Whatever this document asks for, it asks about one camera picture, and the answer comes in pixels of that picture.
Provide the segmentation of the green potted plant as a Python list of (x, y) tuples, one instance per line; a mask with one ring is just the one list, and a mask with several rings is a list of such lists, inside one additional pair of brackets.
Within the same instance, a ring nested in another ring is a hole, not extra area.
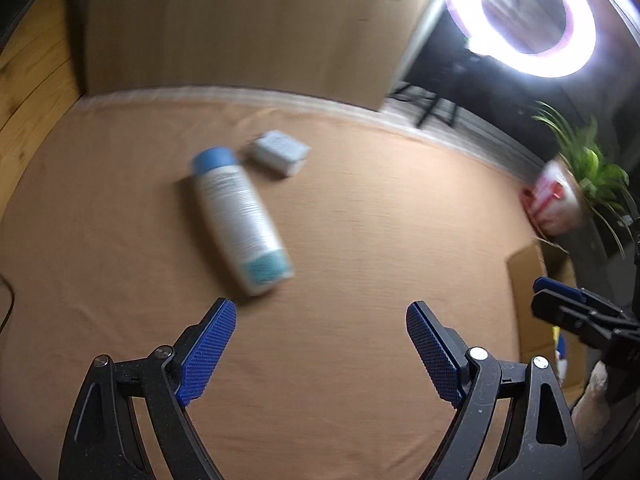
[(625, 218), (632, 217), (637, 206), (629, 191), (628, 172), (604, 154), (598, 140), (599, 125), (594, 116), (585, 125), (572, 125), (556, 108), (536, 102), (532, 118), (554, 134), (560, 162), (577, 183), (579, 197), (586, 204), (588, 216), (595, 216), (610, 233), (618, 253), (624, 256), (624, 244), (618, 231), (632, 242), (631, 226)]

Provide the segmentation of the black tripod stand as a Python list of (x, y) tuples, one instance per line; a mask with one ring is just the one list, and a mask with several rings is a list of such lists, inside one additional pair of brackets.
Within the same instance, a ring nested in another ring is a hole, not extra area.
[(418, 129), (421, 129), (430, 117), (435, 117), (450, 128), (454, 128), (456, 125), (460, 110), (459, 105), (456, 103), (451, 104), (451, 110), (447, 118), (437, 116), (435, 114), (436, 108), (445, 100), (435, 92), (429, 92), (414, 84), (402, 82), (387, 97), (398, 102), (413, 104), (420, 110), (418, 119), (414, 123)]

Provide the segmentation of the white power adapter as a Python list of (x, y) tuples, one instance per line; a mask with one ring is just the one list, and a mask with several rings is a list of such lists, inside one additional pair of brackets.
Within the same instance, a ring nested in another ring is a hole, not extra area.
[(269, 130), (250, 144), (252, 159), (284, 178), (303, 168), (310, 151), (308, 144), (280, 130)]

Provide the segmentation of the cardboard box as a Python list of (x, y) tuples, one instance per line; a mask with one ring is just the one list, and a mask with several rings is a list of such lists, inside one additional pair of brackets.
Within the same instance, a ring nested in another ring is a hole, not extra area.
[(543, 356), (552, 365), (567, 402), (585, 389), (587, 347), (558, 324), (558, 312), (534, 298), (538, 278), (568, 287), (576, 285), (570, 255), (560, 246), (534, 238), (506, 259), (518, 321), (518, 352), (527, 363)]

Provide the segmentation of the red white plant pot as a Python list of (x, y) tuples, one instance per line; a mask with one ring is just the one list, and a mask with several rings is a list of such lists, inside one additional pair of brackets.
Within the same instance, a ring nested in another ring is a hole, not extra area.
[(584, 193), (561, 156), (549, 160), (535, 184), (521, 188), (518, 198), (529, 223), (544, 238), (579, 229), (589, 218)]

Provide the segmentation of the wooden headboard panel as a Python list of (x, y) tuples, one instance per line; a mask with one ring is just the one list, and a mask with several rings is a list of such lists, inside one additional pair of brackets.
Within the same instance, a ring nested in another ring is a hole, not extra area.
[(380, 107), (432, 0), (88, 0), (92, 94), (277, 90)]

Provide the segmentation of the white bottle blue cap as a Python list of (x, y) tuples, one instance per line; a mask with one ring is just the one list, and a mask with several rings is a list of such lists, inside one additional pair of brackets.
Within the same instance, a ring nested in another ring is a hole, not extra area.
[(192, 159), (204, 220), (248, 296), (292, 278), (293, 266), (266, 206), (231, 148), (208, 148)]

